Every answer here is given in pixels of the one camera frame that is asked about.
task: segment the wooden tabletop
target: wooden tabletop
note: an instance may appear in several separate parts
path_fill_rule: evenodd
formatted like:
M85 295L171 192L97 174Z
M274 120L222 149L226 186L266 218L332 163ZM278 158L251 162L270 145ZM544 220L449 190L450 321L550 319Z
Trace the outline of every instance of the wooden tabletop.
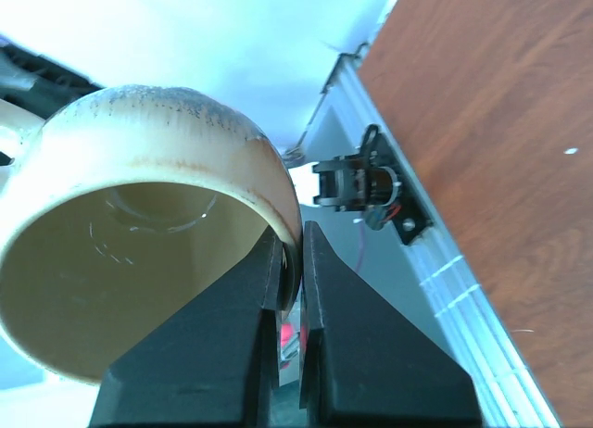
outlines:
M593 422L593 0L399 0L360 77L568 426Z

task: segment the mug handle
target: mug handle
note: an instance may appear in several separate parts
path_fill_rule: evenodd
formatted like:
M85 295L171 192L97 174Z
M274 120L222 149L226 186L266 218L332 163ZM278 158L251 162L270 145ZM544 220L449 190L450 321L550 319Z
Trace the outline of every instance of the mug handle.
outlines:
M44 120L38 116L0 99L0 193L43 125Z

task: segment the white wall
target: white wall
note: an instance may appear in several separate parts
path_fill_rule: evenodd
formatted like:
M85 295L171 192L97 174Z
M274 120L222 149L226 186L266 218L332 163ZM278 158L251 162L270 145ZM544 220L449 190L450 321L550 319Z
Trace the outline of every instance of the white wall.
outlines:
M1 0L0 34L97 82L196 88L297 142L387 0Z

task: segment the black bracket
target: black bracket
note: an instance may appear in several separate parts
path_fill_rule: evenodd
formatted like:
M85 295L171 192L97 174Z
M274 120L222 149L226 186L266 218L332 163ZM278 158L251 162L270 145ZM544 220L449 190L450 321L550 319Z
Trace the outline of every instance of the black bracket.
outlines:
M320 194L313 198L318 206L359 211L375 231L392 222L404 245L431 225L391 145L376 124L367 127L358 154L319 162L313 171L320 176Z
M301 406L310 426L481 426L469 374L305 226Z
M481 426L467 372L352 271L316 222L305 225L304 254L300 404L309 426ZM111 365L90 426L267 426L282 276L282 242L268 229Z
M0 151L0 167L9 166L14 162L14 160L15 159L13 157L10 157L6 153Z
M252 251L107 370L90 426L262 426L278 385L283 245Z

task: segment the metal frame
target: metal frame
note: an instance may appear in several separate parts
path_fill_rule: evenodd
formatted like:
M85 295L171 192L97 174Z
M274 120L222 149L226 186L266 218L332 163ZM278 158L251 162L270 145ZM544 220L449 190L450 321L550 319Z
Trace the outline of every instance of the metal frame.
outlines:
M479 282L423 189L396 139L360 82L360 60L341 56L302 138L305 156L324 117L333 111L353 146L366 126L378 124L427 210L433 227L402 250L413 266L456 360L471 374L489 426L560 426Z

